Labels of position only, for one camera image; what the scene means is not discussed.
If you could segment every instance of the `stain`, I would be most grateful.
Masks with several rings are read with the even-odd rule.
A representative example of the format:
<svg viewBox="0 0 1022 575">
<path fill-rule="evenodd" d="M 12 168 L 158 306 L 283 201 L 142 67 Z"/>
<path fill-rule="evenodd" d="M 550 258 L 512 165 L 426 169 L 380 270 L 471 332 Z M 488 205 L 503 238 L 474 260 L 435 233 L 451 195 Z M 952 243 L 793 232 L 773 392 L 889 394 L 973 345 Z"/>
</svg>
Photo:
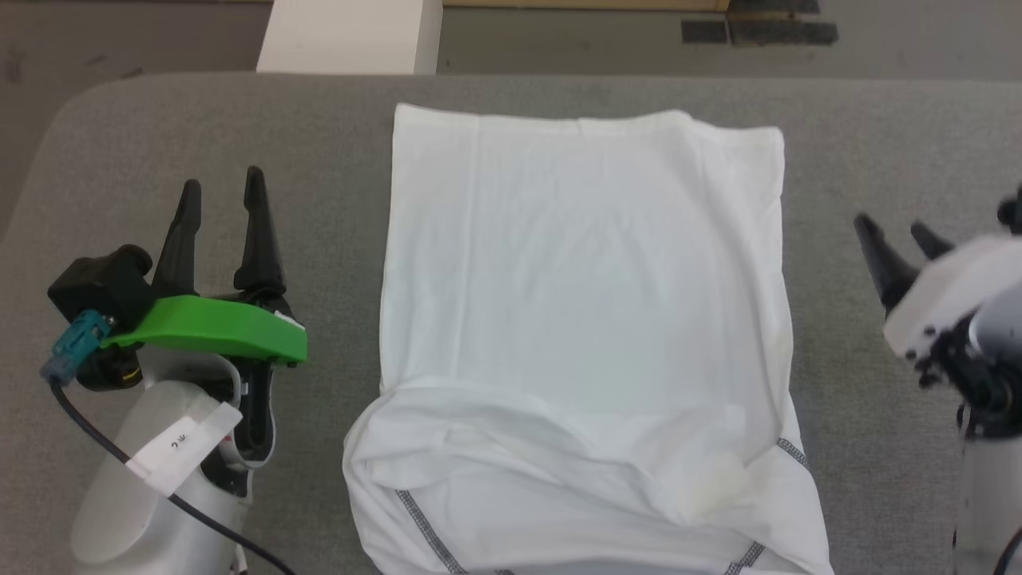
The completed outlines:
<svg viewBox="0 0 1022 575">
<path fill-rule="evenodd" d="M 7 46 L 7 59 L 3 64 L 3 75 L 7 82 L 11 84 L 21 83 L 21 62 L 25 61 L 25 52 L 17 44 Z"/>
<path fill-rule="evenodd" d="M 145 70 L 142 69 L 142 66 L 138 66 L 135 69 L 132 69 L 131 71 L 126 71 L 122 74 L 121 79 L 128 80 L 129 78 L 135 78 L 136 76 L 142 76 L 143 74 L 145 74 Z"/>
</svg>

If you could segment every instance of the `black cable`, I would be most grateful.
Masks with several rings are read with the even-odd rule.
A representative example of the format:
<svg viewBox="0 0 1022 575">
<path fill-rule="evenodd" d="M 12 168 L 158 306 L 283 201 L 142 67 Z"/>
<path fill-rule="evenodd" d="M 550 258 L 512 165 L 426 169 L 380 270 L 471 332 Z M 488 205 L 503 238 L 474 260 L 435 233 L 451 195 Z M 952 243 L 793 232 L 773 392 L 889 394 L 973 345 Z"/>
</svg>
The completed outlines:
<svg viewBox="0 0 1022 575">
<path fill-rule="evenodd" d="M 60 387 L 59 382 L 50 382 L 50 390 L 53 391 L 53 397 L 57 398 L 57 403 L 60 404 L 60 408 L 63 408 L 63 411 L 67 413 L 67 416 L 69 416 L 76 424 L 78 424 L 78 427 L 82 428 L 82 431 L 88 434 L 92 439 L 96 440 L 96 443 L 102 445 L 103 449 L 109 451 L 110 454 L 117 458 L 117 460 L 122 464 L 127 464 L 128 461 L 131 460 L 127 453 L 114 445 L 112 441 L 107 439 L 102 432 L 93 427 L 93 425 L 85 419 L 85 416 L 82 416 L 82 414 L 79 413 L 74 405 L 72 405 L 71 400 L 68 400 L 67 396 L 64 395 L 63 388 Z M 263 558 L 268 563 L 279 569 L 282 573 L 285 573 L 286 575 L 295 575 L 294 571 L 292 571 L 290 567 L 284 564 L 284 562 L 278 559 L 275 555 L 253 543 L 250 539 L 245 538 L 243 535 L 235 533 L 234 531 L 211 519 L 202 512 L 191 507 L 188 501 L 185 501 L 178 495 L 171 495 L 168 497 L 168 500 L 177 506 L 181 511 L 198 520 L 198 522 L 202 525 L 205 525 L 210 529 L 213 529 L 217 533 L 220 533 L 224 537 L 227 537 L 245 549 L 248 549 L 253 555 Z"/>
<path fill-rule="evenodd" d="M 1012 535 L 1008 544 L 1005 545 L 1005 550 L 1001 553 L 1001 559 L 997 560 L 997 565 L 993 568 L 993 575 L 1005 575 L 1008 573 L 1008 564 L 1015 557 L 1015 549 L 1018 548 L 1019 543 L 1022 543 L 1022 527 L 1015 532 L 1015 535 Z"/>
</svg>

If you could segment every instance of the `white label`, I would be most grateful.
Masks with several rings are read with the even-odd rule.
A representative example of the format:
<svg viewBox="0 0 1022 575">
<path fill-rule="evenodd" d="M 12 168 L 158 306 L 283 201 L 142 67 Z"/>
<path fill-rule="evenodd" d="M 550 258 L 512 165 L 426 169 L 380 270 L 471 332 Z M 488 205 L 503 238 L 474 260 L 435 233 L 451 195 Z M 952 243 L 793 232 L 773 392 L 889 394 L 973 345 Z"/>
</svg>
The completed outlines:
<svg viewBox="0 0 1022 575">
<path fill-rule="evenodd" d="M 240 421 L 241 412 L 229 403 L 221 403 L 200 424 L 186 416 L 126 465 L 147 485 L 170 497 Z"/>
</svg>

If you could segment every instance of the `gray floor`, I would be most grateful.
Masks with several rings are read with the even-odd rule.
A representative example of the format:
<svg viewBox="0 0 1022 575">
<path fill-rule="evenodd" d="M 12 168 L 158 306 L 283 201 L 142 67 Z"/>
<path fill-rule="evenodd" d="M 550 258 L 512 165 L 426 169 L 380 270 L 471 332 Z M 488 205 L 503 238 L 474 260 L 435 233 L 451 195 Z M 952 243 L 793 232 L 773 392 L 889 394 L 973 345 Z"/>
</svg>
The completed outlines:
<svg viewBox="0 0 1022 575">
<path fill-rule="evenodd" d="M 449 9 L 440 74 L 1022 79 L 1019 0 L 821 0 L 832 47 L 683 44 L 677 12 Z M 46 126 L 91 86 L 253 69 L 269 4 L 0 2 L 0 232 Z"/>
</svg>

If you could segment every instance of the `blue connector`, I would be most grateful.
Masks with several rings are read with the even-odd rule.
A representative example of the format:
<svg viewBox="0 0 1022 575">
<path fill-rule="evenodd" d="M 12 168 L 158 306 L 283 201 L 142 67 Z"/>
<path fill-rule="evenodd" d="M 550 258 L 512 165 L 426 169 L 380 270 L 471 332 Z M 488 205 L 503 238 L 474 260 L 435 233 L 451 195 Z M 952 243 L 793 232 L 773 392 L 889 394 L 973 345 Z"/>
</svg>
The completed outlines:
<svg viewBox="0 0 1022 575">
<path fill-rule="evenodd" d="M 111 327 L 98 312 L 85 310 L 75 319 L 67 331 L 53 345 L 53 356 L 43 365 L 39 375 L 46 383 L 58 383 L 65 388 L 78 369 L 99 344 L 110 335 Z"/>
</svg>

